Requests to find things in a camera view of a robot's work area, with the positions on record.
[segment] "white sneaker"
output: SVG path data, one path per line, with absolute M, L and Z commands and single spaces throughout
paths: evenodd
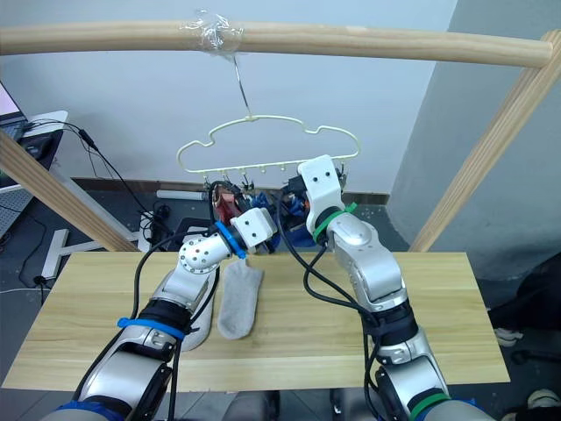
M 532 393 L 528 398 L 528 408 L 550 408 L 561 406 L 561 398 L 549 389 L 539 389 Z
M 511 347 L 516 345 L 516 342 L 524 337 L 523 333 L 518 331 L 510 331 L 502 327 L 495 329 L 494 334 L 500 346 Z
M 501 418 L 501 421 L 516 421 L 516 414 L 514 414 L 514 412 L 511 412 Z

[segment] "wooden pole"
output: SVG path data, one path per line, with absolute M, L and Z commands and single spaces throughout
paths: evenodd
M 363 26 L 231 22 L 224 49 L 412 60 L 463 61 L 540 68 L 551 57 L 544 40 Z M 202 30 L 187 21 L 131 21 L 4 27 L 0 54 L 109 50 L 201 50 Z
M 0 168 L 46 206 L 107 250 L 137 251 L 132 243 L 107 225 L 2 130 Z
M 547 32 L 542 40 L 553 45 L 550 63 L 541 69 L 527 68 L 522 71 L 499 112 L 465 159 L 409 251 L 426 252 L 430 249 L 561 75 L 561 30 Z

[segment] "hanger hook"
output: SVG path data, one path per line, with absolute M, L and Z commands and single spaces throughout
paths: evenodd
M 249 109 L 249 104 L 247 103 L 247 97 L 245 96 L 245 91 L 244 91 L 244 84 L 242 83 L 242 79 L 239 75 L 239 69 L 238 69 L 238 62 L 236 61 L 236 55 L 233 54 L 233 61 L 234 61 L 234 68 L 236 69 L 236 77 L 238 78 L 238 84 L 239 84 L 239 90 L 242 93 L 242 97 L 244 98 L 244 104 L 245 107 L 247 109 L 247 115 L 248 117 L 252 116 L 252 111 Z

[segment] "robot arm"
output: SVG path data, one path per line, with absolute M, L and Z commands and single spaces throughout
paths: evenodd
M 389 419 L 414 419 L 427 411 L 426 421 L 491 420 L 467 403 L 450 400 L 429 342 L 415 321 L 400 267 L 376 230 L 345 211 L 331 158 L 304 162 L 298 173 L 309 200 L 308 231 L 316 241 L 327 241 L 349 273 L 358 303 L 371 315 L 362 317 L 363 326 L 379 342 L 375 378 Z
M 119 320 L 122 331 L 109 343 L 82 381 L 73 402 L 43 418 L 48 420 L 148 420 L 172 375 L 167 363 L 181 351 L 192 317 L 223 259 L 244 258 L 270 239 L 276 226 L 266 210 L 251 209 L 217 223 L 207 237 L 189 239 L 138 317 Z

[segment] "wooden tabletop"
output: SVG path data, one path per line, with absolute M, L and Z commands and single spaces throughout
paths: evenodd
M 65 266 L 4 381 L 5 388 L 74 390 L 128 316 L 141 253 L 75 253 Z M 321 272 L 351 291 L 332 255 Z M 501 352 L 470 264 L 463 253 L 396 253 L 415 316 L 449 384 L 508 382 Z M 141 278 L 140 308 L 176 253 L 155 253 Z M 181 356 L 179 391 L 311 389 L 362 386 L 364 362 L 355 311 L 320 302 L 302 286 L 288 254 L 251 256 L 265 270 L 255 325 L 241 340 L 224 339 L 217 291 L 206 341 Z M 314 280 L 320 292 L 329 291 Z

